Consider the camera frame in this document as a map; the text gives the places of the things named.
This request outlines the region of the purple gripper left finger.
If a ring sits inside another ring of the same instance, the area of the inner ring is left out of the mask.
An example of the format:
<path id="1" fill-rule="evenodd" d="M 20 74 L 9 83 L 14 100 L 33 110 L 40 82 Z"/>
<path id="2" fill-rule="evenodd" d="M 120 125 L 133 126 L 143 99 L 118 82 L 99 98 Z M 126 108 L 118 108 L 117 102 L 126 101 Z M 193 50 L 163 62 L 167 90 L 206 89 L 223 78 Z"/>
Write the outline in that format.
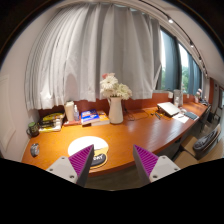
<path id="1" fill-rule="evenodd" d="M 84 187 L 92 159 L 92 152 L 85 149 L 82 154 L 73 155 L 72 157 L 61 156 L 49 168 L 47 168 L 47 171 Z"/>

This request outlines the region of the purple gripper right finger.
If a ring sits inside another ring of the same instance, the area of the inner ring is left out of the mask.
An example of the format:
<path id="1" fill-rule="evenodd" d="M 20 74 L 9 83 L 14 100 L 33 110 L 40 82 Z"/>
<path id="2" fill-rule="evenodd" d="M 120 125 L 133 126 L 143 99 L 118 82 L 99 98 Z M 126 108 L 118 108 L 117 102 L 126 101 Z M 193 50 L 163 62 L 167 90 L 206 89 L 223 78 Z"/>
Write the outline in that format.
<path id="1" fill-rule="evenodd" d="M 157 156 L 137 145 L 133 146 L 133 157 L 140 180 L 144 185 L 180 170 L 167 156 Z"/>

